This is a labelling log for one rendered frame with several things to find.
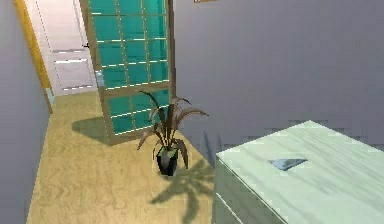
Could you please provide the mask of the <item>white panelled door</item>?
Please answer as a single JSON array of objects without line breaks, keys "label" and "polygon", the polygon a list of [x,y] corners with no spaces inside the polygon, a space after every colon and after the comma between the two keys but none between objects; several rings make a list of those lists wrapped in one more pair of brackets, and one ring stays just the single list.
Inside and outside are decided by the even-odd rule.
[{"label": "white panelled door", "polygon": [[79,0],[25,0],[55,96],[96,90]]}]

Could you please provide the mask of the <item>brown house plant black pot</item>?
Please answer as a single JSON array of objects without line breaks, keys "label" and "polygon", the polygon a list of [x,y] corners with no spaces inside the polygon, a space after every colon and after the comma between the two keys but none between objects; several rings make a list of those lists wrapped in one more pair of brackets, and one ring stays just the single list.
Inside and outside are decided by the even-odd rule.
[{"label": "brown house plant black pot", "polygon": [[143,133],[137,149],[140,149],[146,139],[154,134],[158,138],[155,145],[159,145],[160,148],[158,152],[152,152],[152,157],[156,160],[161,175],[173,176],[177,169],[179,155],[182,155],[185,168],[189,167],[186,144],[182,139],[175,137],[179,125],[189,115],[207,116],[207,113],[193,107],[182,109],[179,106],[180,101],[190,103],[185,98],[174,97],[167,108],[164,109],[151,93],[145,92],[145,95],[149,96],[155,104],[155,107],[149,113],[149,121],[153,124],[153,127],[150,131]]}]

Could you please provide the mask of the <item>flat dark grey device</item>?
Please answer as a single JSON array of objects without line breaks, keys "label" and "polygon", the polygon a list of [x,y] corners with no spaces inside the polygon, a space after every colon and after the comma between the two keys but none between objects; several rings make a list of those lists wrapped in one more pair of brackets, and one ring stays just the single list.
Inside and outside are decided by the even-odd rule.
[{"label": "flat dark grey device", "polygon": [[296,167],[302,163],[306,162],[306,159],[275,159],[269,160],[269,163],[272,164],[275,168],[281,171],[287,171],[293,167]]}]

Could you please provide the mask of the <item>teal glass-paned wooden door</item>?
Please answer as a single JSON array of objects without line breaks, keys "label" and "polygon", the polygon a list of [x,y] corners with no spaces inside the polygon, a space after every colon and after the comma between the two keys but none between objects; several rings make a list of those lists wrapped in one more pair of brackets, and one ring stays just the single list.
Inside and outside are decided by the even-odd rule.
[{"label": "teal glass-paned wooden door", "polygon": [[174,0],[79,0],[110,145],[139,138],[176,95]]}]

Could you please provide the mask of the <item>pale green chest of drawers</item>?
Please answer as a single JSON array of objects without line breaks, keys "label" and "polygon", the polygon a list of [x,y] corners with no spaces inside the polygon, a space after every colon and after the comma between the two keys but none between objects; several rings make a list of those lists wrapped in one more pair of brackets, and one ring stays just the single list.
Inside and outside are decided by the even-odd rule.
[{"label": "pale green chest of drawers", "polygon": [[384,224],[384,152],[313,121],[219,152],[212,224]]}]

